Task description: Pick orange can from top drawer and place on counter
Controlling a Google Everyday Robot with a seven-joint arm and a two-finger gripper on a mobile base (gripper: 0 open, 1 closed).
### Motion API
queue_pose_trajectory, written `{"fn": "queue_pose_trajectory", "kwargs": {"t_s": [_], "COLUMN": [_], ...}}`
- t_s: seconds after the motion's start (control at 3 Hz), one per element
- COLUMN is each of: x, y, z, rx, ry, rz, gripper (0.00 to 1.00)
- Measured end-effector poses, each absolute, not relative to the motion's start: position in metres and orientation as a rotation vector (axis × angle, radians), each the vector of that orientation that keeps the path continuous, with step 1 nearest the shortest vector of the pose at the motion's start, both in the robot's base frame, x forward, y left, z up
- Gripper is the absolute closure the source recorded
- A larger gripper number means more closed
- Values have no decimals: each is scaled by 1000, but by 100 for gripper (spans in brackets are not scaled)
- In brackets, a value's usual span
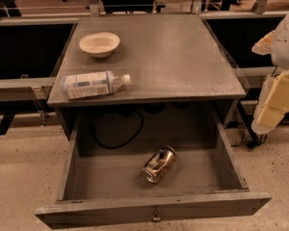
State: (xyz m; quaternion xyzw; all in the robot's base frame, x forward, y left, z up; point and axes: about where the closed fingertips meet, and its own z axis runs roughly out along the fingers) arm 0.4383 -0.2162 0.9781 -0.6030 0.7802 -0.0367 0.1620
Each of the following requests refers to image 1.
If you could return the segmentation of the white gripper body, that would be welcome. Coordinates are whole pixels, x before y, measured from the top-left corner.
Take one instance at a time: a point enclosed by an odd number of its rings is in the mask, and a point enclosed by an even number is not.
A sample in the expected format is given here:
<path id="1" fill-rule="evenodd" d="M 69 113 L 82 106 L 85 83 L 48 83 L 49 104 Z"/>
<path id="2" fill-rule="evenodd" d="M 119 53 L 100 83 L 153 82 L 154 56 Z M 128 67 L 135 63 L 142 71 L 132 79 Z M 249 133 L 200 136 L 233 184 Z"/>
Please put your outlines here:
<path id="1" fill-rule="evenodd" d="M 289 13 L 277 25 L 271 49 L 272 63 L 289 70 Z"/>

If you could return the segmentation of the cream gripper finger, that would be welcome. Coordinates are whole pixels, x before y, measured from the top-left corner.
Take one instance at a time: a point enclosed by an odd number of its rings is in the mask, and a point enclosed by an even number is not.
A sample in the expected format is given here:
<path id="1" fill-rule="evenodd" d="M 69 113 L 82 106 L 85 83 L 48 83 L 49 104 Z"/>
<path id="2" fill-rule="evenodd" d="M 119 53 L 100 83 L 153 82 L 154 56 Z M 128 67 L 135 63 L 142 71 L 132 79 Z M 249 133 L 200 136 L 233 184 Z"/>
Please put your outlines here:
<path id="1" fill-rule="evenodd" d="M 251 49 L 251 51 L 257 55 L 269 55 L 272 52 L 272 45 L 274 40 L 275 30 L 265 35 L 260 39 Z"/>
<path id="2" fill-rule="evenodd" d="M 268 76 L 262 85 L 251 129 L 258 135 L 273 131 L 289 112 L 289 70 Z"/>

